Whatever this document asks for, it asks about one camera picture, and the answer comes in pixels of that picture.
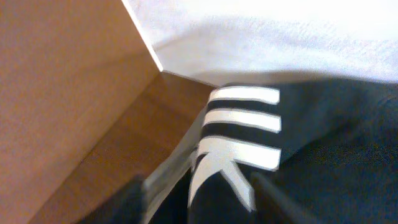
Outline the dark green t-shirt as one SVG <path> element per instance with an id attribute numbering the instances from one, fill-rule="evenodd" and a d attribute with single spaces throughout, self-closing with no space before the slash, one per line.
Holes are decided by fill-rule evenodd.
<path id="1" fill-rule="evenodd" d="M 396 223 L 397 85 L 213 90 L 171 155 L 82 223 Z"/>

